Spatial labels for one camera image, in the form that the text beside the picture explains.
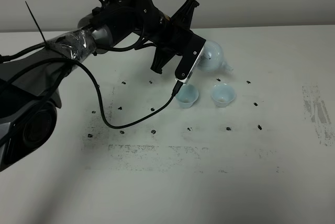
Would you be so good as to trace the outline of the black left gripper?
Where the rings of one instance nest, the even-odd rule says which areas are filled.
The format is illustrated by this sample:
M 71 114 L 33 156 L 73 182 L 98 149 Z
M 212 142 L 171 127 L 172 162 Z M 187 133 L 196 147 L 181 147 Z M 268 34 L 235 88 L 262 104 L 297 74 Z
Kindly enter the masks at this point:
M 157 47 L 150 69 L 162 74 L 163 67 L 175 56 L 181 56 L 190 42 L 193 32 L 190 30 L 194 9 L 199 6 L 196 0 L 186 2 L 172 17 L 162 13 L 160 28 L 152 38 Z

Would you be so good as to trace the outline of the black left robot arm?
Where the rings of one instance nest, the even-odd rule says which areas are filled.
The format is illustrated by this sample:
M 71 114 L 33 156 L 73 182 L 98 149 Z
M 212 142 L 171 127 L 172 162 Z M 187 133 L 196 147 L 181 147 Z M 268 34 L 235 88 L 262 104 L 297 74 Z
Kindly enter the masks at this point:
M 176 55 L 175 96 L 189 80 L 204 39 L 191 31 L 196 0 L 168 16 L 152 0 L 100 0 L 75 31 L 1 56 L 1 169 L 41 147 L 52 135 L 61 108 L 60 83 L 90 55 L 155 47 L 151 70 L 162 73 Z

